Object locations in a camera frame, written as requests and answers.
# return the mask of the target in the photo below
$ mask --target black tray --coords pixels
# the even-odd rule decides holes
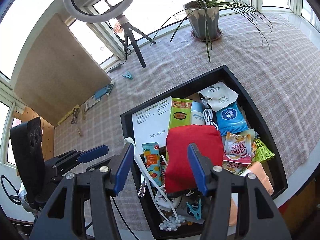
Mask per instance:
[[[254,102],[240,84],[237,78],[233,73],[227,68],[226,65],[213,69],[201,76],[198,76],[188,82],[185,82],[163,94],[156,96],[155,98],[127,111],[124,114],[121,114],[121,124],[124,138],[131,137],[134,139],[133,134],[133,125],[132,125],[132,114],[156,103],[162,99],[165,99],[169,96],[173,98],[186,98],[192,94],[215,84],[218,81],[223,80],[225,84],[231,88],[233,91],[239,94],[237,102],[241,105],[246,113],[248,122],[252,127],[260,134],[261,141],[266,144],[266,146],[276,155],[273,159],[268,161],[268,166],[272,179],[274,182],[274,193],[272,198],[275,199],[278,197],[284,190],[288,188],[287,179],[284,173],[284,168],[282,161],[276,147],[276,144],[271,136],[271,133],[263,120],[259,110],[255,106]],[[137,191],[140,187],[141,182],[141,173],[135,162],[131,166],[131,171],[136,185]],[[159,224],[162,222],[162,217],[158,214],[156,207],[151,199],[149,191],[146,191],[146,194],[143,198],[140,198],[141,206],[143,212],[148,221],[150,230],[155,239],[175,239],[181,237],[195,236],[199,235],[202,232],[203,226],[200,224],[194,223],[191,226],[183,226],[178,228],[177,231],[161,231],[159,229]]]

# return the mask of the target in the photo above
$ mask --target tablecloth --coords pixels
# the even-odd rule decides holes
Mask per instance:
[[[120,70],[109,76],[115,80],[110,96],[79,116],[77,124],[69,117],[55,129],[54,155],[71,149],[89,150],[106,144],[107,156],[123,148],[120,114],[194,77],[221,65],[227,67],[246,89],[268,125],[279,150],[286,176],[302,163],[320,138],[320,51],[296,27],[280,15],[268,15],[272,33],[259,21],[270,49],[256,28],[240,15],[219,19],[223,31],[213,43],[208,62],[205,43],[190,36],[191,27],[179,30],[170,42],[165,37],[149,48],[141,47],[147,67],[143,69],[133,53]],[[133,80],[122,77],[129,70]],[[79,165],[76,173],[92,165]],[[132,174],[116,197],[120,211],[131,229],[149,230],[141,208]],[[86,221],[91,221],[89,204]],[[126,228],[115,211],[120,228]]]

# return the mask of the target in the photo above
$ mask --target green shuttlecock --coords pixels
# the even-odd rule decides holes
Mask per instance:
[[[254,160],[260,163],[271,160],[275,155],[271,152],[268,147],[260,140],[260,138],[256,138],[255,140],[257,146],[256,156]]]

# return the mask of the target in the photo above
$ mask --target silver screw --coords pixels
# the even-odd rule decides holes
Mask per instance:
[[[216,171],[216,172],[220,172],[220,171],[222,171],[222,167],[216,165],[216,166],[213,166],[213,170]]]
[[[72,179],[75,175],[73,173],[68,173],[66,179]]]
[[[109,170],[109,168],[107,166],[102,166],[99,169],[100,172],[107,172],[108,170]]]
[[[252,172],[250,172],[249,174],[248,174],[248,178],[249,179],[255,179],[257,176],[254,174],[254,173],[252,173]]]

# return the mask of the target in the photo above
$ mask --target brown board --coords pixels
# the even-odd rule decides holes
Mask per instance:
[[[13,92],[53,126],[111,82],[55,14],[33,43]]]

